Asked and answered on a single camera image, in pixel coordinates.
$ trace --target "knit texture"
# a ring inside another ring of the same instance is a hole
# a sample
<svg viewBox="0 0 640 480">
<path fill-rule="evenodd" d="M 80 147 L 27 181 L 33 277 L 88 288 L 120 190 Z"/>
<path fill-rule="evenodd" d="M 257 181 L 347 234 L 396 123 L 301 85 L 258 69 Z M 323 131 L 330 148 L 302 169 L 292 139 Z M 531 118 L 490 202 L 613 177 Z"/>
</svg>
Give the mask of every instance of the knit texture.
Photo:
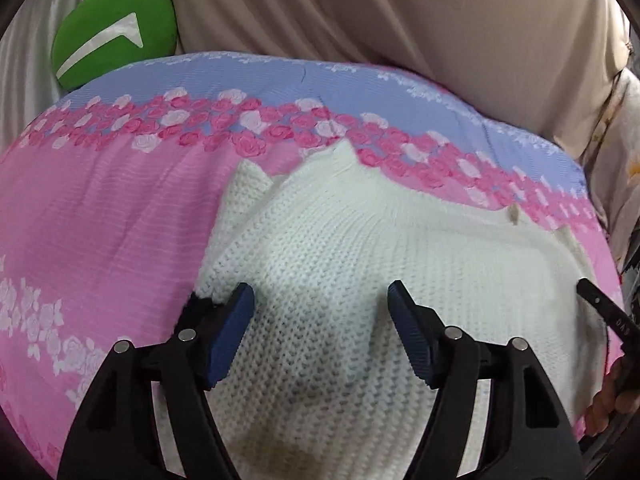
<svg viewBox="0 0 640 480">
<path fill-rule="evenodd" d="M 576 301 L 583 276 L 593 279 L 570 231 L 398 186 L 348 142 L 280 182 L 242 162 L 196 288 L 215 302 L 238 282 L 256 292 L 229 376 L 208 394 L 238 472 L 402 478 L 436 392 L 415 377 L 389 317 L 393 280 L 478 340 L 525 337 L 575 421 L 600 387 L 606 347 L 603 324 Z M 476 405 L 462 472 L 481 449 L 486 384 Z"/>
</svg>

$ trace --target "green pillow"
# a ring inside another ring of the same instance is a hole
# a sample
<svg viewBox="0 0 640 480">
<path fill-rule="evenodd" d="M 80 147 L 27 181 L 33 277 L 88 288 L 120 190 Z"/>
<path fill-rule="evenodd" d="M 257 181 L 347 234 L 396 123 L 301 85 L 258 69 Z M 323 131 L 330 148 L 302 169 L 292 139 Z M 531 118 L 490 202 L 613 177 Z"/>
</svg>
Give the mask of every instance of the green pillow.
<svg viewBox="0 0 640 480">
<path fill-rule="evenodd" d="M 170 56 L 176 39 L 171 0 L 85 0 L 60 25 L 51 62 L 62 88 L 73 90 L 126 64 Z"/>
</svg>

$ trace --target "bed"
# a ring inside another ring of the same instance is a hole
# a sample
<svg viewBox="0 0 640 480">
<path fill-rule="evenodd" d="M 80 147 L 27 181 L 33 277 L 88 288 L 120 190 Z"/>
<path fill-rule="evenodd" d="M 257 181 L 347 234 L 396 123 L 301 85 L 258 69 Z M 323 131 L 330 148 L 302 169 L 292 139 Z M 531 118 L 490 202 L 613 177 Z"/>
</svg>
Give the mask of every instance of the bed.
<svg viewBox="0 0 640 480">
<path fill-rule="evenodd" d="M 232 52 L 144 62 L 62 98 L 0 155 L 0 406 L 44 470 L 55 476 L 114 341 L 171 332 L 238 162 L 288 174 L 342 138 L 403 186 L 569 225 L 622 306 L 584 173 L 546 140 L 396 69 Z M 619 354 L 610 335 L 607 363 Z"/>
</svg>

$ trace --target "metal pin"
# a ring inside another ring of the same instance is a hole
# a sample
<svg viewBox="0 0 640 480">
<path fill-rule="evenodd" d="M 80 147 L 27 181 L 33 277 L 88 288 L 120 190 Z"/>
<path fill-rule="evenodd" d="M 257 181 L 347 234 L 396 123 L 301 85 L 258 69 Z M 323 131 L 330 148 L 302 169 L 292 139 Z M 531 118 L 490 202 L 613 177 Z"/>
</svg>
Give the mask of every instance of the metal pin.
<svg viewBox="0 0 640 480">
<path fill-rule="evenodd" d="M 513 347 L 516 350 L 526 350 L 527 348 L 529 348 L 529 343 L 527 343 L 523 338 L 521 337 L 515 337 L 513 339 L 513 341 L 511 341 L 511 344 L 513 345 Z"/>
<path fill-rule="evenodd" d="M 129 350 L 130 346 L 131 346 L 131 343 L 123 339 L 121 341 L 118 341 L 115 345 L 113 345 L 113 351 L 116 352 L 116 354 L 124 354 L 124 352 Z"/>
<path fill-rule="evenodd" d="M 457 326 L 447 326 L 446 329 L 444 329 L 444 335 L 456 341 L 462 337 L 462 330 Z"/>
<path fill-rule="evenodd" d="M 180 330 L 178 334 L 178 339 L 180 341 L 191 341 L 196 337 L 196 331 L 193 328 L 185 328 L 184 330 Z"/>
</svg>

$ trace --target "white logo on pillow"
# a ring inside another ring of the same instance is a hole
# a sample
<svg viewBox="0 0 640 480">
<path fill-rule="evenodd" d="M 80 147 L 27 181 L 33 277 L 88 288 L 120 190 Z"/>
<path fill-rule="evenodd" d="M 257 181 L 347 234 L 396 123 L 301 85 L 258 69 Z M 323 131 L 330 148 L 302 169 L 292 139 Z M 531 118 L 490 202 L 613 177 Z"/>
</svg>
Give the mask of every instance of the white logo on pillow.
<svg viewBox="0 0 640 480">
<path fill-rule="evenodd" d="M 135 12 L 132 12 L 119 19 L 113 25 L 104 28 L 98 32 L 94 37 L 88 40 L 83 46 L 78 48 L 69 58 L 62 64 L 60 69 L 56 72 L 56 77 L 60 79 L 81 59 L 98 50 L 101 46 L 109 43 L 111 40 L 115 40 L 120 36 L 124 36 L 136 47 L 142 48 L 145 45 L 142 43 L 142 36 L 140 35 L 140 27 L 138 26 L 138 17 Z"/>
</svg>

